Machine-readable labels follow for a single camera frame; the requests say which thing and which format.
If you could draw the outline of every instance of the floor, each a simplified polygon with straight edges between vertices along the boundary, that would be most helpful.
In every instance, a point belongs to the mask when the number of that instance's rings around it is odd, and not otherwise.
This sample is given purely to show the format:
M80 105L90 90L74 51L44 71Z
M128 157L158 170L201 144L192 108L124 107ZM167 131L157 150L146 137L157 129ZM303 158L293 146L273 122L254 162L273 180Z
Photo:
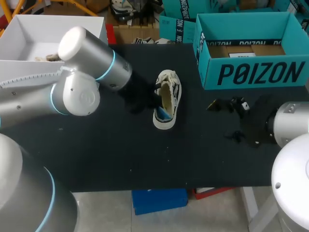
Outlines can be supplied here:
M269 187L254 188L260 207ZM80 208L78 232L247 232L248 221L239 189L202 200L190 198L186 207L136 216L131 191L74 194ZM281 232L275 218L264 232Z

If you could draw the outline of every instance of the shoe sole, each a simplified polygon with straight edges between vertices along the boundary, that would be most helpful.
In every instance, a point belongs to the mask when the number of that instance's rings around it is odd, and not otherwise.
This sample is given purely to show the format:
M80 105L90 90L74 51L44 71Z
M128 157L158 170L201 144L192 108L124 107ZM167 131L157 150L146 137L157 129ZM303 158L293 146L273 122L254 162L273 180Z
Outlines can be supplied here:
M156 118L155 118L155 113L153 115L153 122L154 122L154 125L155 127L157 127L158 129L160 130L168 130L168 129L171 129L174 125L175 125L175 122L176 122L176 116L177 116L177 110L178 110L178 106L179 106L179 102L180 102L180 98L182 97L182 84L179 80L179 94L178 94L178 100L177 100L177 107L175 109L175 115L173 117L173 119L170 121L170 122L166 122L166 123L162 123L162 122L159 122Z

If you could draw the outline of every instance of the sneaker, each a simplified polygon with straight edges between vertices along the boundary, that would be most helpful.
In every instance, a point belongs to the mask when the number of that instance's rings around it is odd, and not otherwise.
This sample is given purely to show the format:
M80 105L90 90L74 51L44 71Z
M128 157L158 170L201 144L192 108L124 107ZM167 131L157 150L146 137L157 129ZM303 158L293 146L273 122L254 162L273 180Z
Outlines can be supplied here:
M133 44L154 44L154 40L151 37L148 37L146 39L141 38L135 38L133 41Z
M155 44L172 44L172 43L174 44L175 42L172 40L161 38L161 39L156 40L154 43Z
M182 85L175 71L164 70L156 80L156 87L155 93L161 96L162 107L154 110L153 122L158 129L168 130L176 121Z

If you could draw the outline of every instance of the robotic arm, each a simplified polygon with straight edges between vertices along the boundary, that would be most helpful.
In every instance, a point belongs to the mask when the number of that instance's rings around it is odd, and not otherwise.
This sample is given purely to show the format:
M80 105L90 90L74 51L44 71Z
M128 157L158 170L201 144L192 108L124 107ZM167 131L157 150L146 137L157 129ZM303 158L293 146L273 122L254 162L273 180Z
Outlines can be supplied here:
M99 84L117 92L132 113L161 105L152 85L134 72L126 60L82 27L74 27L64 35L58 55L65 61L65 66L56 80L24 86L29 79L20 78L2 85L1 128L43 115L89 115L99 105Z

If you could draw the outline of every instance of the black mat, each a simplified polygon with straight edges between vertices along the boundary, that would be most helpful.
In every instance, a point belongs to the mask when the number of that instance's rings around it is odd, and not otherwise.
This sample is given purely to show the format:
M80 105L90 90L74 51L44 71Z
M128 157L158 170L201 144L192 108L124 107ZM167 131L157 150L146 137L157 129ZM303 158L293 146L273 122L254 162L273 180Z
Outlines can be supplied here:
M131 115L106 90L90 116L48 116L3 133L72 191L270 185L279 146L254 149L225 139L226 132L239 129L238 116L206 108L219 97L243 96L253 104L266 93L308 101L304 87L205 91L190 44L113 48L149 81L164 69L177 72L183 95L174 128L156 129L151 110Z

